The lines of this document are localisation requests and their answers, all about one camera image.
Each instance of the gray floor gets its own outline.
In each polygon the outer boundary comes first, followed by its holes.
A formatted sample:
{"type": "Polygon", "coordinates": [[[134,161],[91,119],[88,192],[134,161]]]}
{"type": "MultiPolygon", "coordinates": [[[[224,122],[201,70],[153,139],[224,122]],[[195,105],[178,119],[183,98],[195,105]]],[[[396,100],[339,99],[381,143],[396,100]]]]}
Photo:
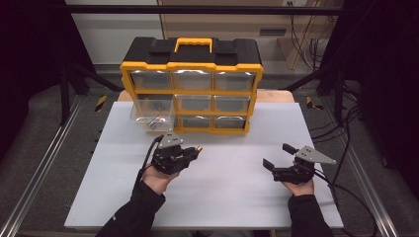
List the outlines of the gray floor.
{"type": "MultiPolygon", "coordinates": [[[[268,64],[275,64],[276,60],[280,60],[280,58],[269,56],[265,59],[268,64]]],[[[279,75],[275,73],[278,68],[275,66],[273,68],[272,71],[269,70],[272,73],[267,73],[259,84],[260,88],[281,88],[303,74],[293,72],[279,75]]],[[[121,78],[118,72],[109,76],[110,80],[117,83],[121,78]]],[[[37,234],[40,234],[39,231],[51,232],[50,236],[64,236],[64,233],[77,234],[74,236],[82,236],[83,234],[92,236],[93,234],[89,235],[89,232],[80,232],[63,227],[69,206],[77,194],[78,187],[89,165],[97,144],[96,140],[100,138],[100,131],[106,122],[112,102],[118,97],[118,93],[99,87],[90,81],[89,84],[92,89],[88,97],[85,98],[74,124],[42,183],[39,193],[22,222],[21,234],[26,232],[27,234],[30,233],[29,235],[37,236],[37,234]],[[94,112],[99,98],[103,95],[107,95],[108,99],[99,112],[94,112]]],[[[348,84],[354,90],[358,89],[356,83],[348,82],[348,84]]],[[[300,104],[309,129],[323,126],[331,121],[331,117],[325,110],[311,109],[306,106],[307,96],[310,96],[313,104],[317,106],[322,106],[323,101],[330,100],[330,98],[317,97],[313,90],[315,85],[316,82],[312,82],[293,92],[295,100],[300,104]]],[[[60,121],[59,100],[58,87],[52,87],[31,98],[30,112],[25,124],[0,166],[0,225],[5,223],[7,217],[13,211],[58,130],[60,121]]],[[[356,103],[345,97],[345,107],[350,109],[355,105],[356,103]]],[[[311,135],[322,134],[332,126],[313,130],[311,135]]],[[[381,165],[381,155],[365,123],[356,118],[351,122],[350,128],[351,145],[368,172],[399,236],[419,236],[417,221],[419,219],[419,203],[417,199],[410,193],[397,171],[384,168],[381,165]]],[[[316,142],[322,139],[314,139],[315,148],[339,161],[343,150],[338,139],[316,142]]],[[[323,166],[323,169],[330,179],[336,172],[336,167],[323,166]]],[[[359,197],[362,196],[347,160],[343,164],[337,183],[359,197]]],[[[337,196],[345,228],[357,236],[370,236],[373,231],[373,222],[368,213],[347,194],[337,191],[337,196]]],[[[335,230],[335,232],[339,236],[344,235],[341,230],[335,230]]],[[[278,230],[278,236],[290,236],[289,230],[278,230]]]]}

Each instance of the white table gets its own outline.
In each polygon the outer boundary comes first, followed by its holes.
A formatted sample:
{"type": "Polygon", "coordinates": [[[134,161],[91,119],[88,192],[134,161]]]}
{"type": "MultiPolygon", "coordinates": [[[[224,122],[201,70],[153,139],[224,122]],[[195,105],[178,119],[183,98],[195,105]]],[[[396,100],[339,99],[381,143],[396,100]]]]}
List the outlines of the white table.
{"type": "MultiPolygon", "coordinates": [[[[130,197],[136,174],[152,139],[129,120],[132,102],[115,102],[86,175],[65,221],[77,229],[100,228],[130,197]]],[[[313,146],[295,103],[256,103],[246,135],[181,133],[183,147],[203,147],[198,160],[168,187],[154,229],[275,229],[291,225],[289,191],[262,166],[293,164],[282,150],[313,146]]],[[[315,178],[315,193],[326,222],[343,223],[325,182],[315,178]]]]}

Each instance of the storage organizer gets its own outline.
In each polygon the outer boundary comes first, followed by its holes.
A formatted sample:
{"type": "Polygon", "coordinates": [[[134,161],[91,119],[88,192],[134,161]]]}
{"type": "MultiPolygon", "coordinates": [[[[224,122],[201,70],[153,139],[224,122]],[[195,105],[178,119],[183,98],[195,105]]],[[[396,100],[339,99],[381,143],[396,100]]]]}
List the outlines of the storage organizer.
{"type": "Polygon", "coordinates": [[[253,39],[135,38],[121,72],[132,119],[147,118],[145,130],[173,125],[175,132],[243,134],[263,66],[253,39]],[[156,100],[172,105],[170,116],[162,119],[161,107],[149,106],[156,100]]]}

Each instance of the wall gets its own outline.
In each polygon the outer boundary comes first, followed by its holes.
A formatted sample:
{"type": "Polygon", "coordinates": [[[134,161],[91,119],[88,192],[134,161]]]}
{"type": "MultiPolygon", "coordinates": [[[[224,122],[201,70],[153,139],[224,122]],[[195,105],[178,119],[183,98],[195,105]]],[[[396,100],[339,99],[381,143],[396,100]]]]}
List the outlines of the wall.
{"type": "MultiPolygon", "coordinates": [[[[66,0],[70,4],[157,5],[155,0],[66,0]]],[[[73,14],[94,64],[120,64],[135,37],[163,39],[159,15],[73,14]]]]}

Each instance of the human hand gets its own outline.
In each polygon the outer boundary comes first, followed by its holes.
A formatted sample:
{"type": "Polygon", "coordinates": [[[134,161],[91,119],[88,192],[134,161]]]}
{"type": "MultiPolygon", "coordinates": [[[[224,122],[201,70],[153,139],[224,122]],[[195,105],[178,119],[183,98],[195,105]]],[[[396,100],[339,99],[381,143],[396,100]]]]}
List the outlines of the human hand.
{"type": "Polygon", "coordinates": [[[179,176],[178,173],[172,175],[166,175],[157,171],[151,164],[148,164],[144,168],[144,174],[142,174],[142,180],[158,195],[162,195],[166,191],[169,183],[179,176]]]}
{"type": "Polygon", "coordinates": [[[314,195],[314,182],[312,179],[309,180],[307,183],[302,183],[298,185],[288,182],[283,182],[283,185],[287,187],[295,197],[303,195],[314,195]]]}

